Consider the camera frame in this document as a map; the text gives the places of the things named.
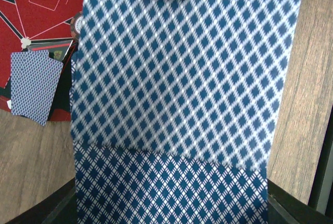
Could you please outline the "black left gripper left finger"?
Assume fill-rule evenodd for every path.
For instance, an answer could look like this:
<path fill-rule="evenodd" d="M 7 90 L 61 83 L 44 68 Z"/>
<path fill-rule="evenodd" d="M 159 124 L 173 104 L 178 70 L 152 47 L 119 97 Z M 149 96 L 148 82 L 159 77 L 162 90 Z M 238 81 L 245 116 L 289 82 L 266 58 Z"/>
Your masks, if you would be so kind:
<path fill-rule="evenodd" d="M 77 223 L 75 179 L 8 223 Z"/>

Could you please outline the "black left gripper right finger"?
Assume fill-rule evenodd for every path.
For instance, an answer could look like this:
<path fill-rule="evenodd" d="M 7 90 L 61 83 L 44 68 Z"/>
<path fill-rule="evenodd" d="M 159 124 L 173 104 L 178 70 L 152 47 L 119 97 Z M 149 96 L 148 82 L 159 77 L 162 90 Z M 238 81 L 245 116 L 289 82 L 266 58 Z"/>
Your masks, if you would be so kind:
<path fill-rule="evenodd" d="M 305 205 L 268 180 L 268 223 L 332 224 L 332 219 Z"/>

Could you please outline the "blue backed card deck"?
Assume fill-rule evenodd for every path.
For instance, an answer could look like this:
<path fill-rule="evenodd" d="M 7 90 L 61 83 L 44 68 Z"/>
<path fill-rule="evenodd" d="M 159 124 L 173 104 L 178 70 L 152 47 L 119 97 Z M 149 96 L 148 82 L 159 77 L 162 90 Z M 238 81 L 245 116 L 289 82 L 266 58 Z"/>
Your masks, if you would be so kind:
<path fill-rule="evenodd" d="M 268 223 L 265 172 L 73 146 L 78 223 Z"/>

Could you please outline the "blue backed playing card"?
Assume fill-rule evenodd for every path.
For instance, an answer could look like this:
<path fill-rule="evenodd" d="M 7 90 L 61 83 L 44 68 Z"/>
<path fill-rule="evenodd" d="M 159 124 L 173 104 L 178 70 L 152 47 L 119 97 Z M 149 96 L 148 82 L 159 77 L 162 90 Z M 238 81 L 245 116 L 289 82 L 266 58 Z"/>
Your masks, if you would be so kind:
<path fill-rule="evenodd" d="M 63 63 L 48 50 L 13 52 L 11 58 L 11 113 L 46 125 Z"/>
<path fill-rule="evenodd" d="M 261 169 L 301 0 L 84 0 L 79 143 Z"/>

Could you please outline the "brown chip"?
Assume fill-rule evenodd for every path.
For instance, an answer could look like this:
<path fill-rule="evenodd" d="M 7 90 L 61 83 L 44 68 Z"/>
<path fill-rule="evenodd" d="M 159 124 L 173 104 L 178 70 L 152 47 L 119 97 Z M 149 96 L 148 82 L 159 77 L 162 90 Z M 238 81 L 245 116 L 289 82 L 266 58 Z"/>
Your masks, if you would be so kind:
<path fill-rule="evenodd" d="M 73 39 L 78 42 L 82 28 L 83 12 L 79 11 L 74 15 L 70 22 L 70 33 Z"/>

